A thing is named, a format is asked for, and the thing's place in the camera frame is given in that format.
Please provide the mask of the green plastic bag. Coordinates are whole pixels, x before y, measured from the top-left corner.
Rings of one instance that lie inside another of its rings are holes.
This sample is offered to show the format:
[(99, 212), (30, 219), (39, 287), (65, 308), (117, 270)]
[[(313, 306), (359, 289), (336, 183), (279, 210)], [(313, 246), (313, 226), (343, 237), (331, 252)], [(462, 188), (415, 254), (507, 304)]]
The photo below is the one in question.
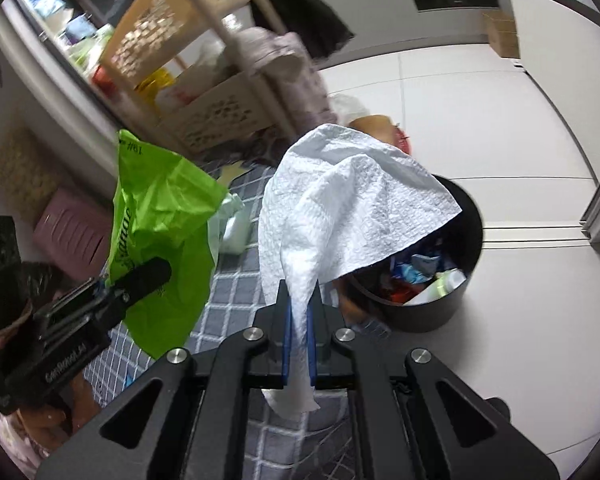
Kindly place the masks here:
[(137, 347), (156, 360), (186, 343), (208, 301), (215, 268), (208, 222), (227, 188), (180, 154), (128, 130), (118, 139), (109, 281), (154, 257), (170, 264), (170, 280), (124, 318)]

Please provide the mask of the white green plastic bottle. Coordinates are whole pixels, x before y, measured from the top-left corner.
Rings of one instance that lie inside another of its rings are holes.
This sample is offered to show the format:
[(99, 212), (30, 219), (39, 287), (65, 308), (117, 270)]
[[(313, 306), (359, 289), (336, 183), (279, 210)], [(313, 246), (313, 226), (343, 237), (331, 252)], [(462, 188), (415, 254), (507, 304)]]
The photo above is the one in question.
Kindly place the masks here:
[(445, 296), (452, 294), (467, 281), (467, 276), (460, 269), (447, 270), (436, 275), (434, 281), (419, 294), (408, 300), (406, 306), (420, 306), (430, 304)]

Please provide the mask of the white paper towel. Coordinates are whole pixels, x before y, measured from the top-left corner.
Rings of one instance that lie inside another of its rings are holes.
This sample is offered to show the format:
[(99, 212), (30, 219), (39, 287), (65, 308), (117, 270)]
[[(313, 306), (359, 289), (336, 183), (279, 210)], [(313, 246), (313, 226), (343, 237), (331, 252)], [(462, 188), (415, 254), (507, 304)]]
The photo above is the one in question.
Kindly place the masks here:
[(460, 213), (451, 193), (398, 148), (321, 125), (291, 145), (265, 185), (258, 221), (263, 296), (290, 296), (287, 385), (264, 397), (280, 417), (317, 410), (310, 384), (308, 309), (328, 284), (419, 242)]

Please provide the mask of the blue white snack bag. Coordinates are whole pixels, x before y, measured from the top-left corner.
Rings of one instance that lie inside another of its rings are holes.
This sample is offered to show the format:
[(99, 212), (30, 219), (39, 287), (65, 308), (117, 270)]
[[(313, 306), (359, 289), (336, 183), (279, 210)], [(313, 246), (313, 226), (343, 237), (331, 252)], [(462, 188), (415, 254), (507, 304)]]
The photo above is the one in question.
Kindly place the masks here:
[(442, 255), (437, 247), (405, 249), (390, 257), (390, 275), (406, 284), (426, 284), (438, 273), (441, 260)]

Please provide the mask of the black plastic bag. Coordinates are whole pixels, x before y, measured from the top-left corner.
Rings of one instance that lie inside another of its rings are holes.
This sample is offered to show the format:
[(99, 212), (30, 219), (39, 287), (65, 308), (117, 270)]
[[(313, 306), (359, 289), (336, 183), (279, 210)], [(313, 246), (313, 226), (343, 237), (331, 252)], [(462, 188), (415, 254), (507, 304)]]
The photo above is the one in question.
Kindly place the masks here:
[(47, 262), (23, 262), (19, 270), (21, 295), (37, 309), (49, 304), (62, 289), (65, 273)]

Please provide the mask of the black trash bin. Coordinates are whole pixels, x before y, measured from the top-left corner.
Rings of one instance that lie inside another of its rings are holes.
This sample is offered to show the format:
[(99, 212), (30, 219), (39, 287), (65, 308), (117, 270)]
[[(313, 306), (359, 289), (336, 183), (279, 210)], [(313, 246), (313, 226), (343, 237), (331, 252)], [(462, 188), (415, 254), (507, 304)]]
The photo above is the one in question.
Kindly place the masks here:
[(440, 177), (460, 213), (414, 245), (343, 278), (343, 291), (362, 311), (393, 330), (436, 330), (460, 308), (479, 261), (483, 223), (469, 194)]

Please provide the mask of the green white tissue pack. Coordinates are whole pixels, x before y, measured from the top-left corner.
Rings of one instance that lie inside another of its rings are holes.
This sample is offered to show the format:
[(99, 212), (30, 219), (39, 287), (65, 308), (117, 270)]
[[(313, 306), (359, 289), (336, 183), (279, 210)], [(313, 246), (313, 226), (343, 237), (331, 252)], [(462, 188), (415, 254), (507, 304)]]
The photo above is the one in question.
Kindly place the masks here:
[(219, 210), (209, 221), (210, 240), (215, 255), (238, 256), (248, 245), (251, 232), (250, 212), (242, 199), (227, 193)]

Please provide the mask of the grey checked tablecloth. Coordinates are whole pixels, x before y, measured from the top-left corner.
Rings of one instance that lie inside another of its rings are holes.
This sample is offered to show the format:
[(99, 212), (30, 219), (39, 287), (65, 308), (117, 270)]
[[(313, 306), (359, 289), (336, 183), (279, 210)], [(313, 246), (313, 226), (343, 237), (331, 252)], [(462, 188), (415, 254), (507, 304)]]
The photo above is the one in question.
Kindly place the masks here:
[[(230, 182), (250, 218), (247, 248), (237, 256), (219, 256), (208, 304), (190, 332), (185, 347), (193, 353), (216, 348), (219, 343), (250, 326), (264, 306), (258, 254), (258, 220), (265, 185), (274, 170), (251, 166)], [(95, 401), (106, 406), (152, 364), (152, 359), (132, 341), (120, 324), (110, 332), (110, 347), (84, 370)], [(320, 408), (298, 419), (276, 415), (259, 390), (249, 399), (245, 479), (353, 479), (354, 457), (348, 398), (343, 391), (316, 397)]]

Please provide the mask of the pink plastic stool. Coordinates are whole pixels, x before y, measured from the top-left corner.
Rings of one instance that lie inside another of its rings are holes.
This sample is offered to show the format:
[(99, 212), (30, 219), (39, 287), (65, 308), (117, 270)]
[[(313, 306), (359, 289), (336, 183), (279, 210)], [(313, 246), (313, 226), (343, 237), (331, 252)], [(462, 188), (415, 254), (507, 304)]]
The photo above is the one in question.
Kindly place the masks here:
[(109, 254), (112, 214), (92, 200), (58, 188), (35, 226), (33, 239), (75, 281), (94, 278)]

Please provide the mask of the beige plastic storage rack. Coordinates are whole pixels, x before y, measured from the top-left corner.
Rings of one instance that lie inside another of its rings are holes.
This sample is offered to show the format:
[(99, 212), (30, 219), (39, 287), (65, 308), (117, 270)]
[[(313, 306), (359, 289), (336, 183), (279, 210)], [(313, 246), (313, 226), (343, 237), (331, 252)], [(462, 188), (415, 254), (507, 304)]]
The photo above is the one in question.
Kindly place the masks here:
[[(299, 131), (272, 84), (238, 50), (225, 21), (254, 3), (276, 34), (285, 27), (268, 0), (134, 0), (99, 64), (134, 106), (135, 134), (194, 158), (216, 146), (257, 141), (260, 132), (294, 143)], [(163, 94), (149, 102), (140, 86), (165, 68), (197, 90), (181, 107)]]

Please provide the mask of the red plastic basket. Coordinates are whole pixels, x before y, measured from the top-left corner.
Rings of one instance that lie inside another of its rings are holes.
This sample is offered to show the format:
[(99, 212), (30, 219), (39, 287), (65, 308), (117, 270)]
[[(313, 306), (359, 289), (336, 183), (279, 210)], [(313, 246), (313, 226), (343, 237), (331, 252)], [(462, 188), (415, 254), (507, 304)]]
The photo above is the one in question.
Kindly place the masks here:
[(411, 154), (411, 144), (407, 135), (398, 127), (394, 127), (394, 145), (400, 150), (409, 155)]

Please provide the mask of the brown bread loaf bag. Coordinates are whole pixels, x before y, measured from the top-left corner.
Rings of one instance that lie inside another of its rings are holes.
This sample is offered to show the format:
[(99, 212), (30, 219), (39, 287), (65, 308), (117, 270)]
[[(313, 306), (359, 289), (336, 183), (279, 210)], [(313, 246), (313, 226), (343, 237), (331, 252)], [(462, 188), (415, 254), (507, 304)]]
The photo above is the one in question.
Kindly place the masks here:
[(385, 115), (367, 115), (356, 118), (350, 122), (348, 127), (366, 133), (387, 144), (393, 144), (396, 140), (396, 126)]

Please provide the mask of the grey cloth on rack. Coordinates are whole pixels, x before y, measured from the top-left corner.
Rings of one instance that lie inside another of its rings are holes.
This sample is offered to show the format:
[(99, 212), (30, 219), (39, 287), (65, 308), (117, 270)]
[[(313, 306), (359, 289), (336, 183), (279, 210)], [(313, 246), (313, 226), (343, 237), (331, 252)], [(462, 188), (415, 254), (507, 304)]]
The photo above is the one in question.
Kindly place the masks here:
[(320, 125), (336, 124), (324, 80), (295, 32), (276, 35), (249, 27), (235, 39), (245, 61), (272, 86), (300, 136)]

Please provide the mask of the cardboard box on floor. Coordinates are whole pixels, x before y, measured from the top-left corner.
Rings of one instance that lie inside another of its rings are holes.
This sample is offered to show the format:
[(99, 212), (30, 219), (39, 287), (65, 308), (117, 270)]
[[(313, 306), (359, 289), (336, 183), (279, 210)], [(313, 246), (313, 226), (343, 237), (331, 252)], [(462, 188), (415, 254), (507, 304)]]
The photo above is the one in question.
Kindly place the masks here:
[(520, 58), (514, 18), (502, 10), (483, 12), (482, 17), (490, 47), (501, 58)]

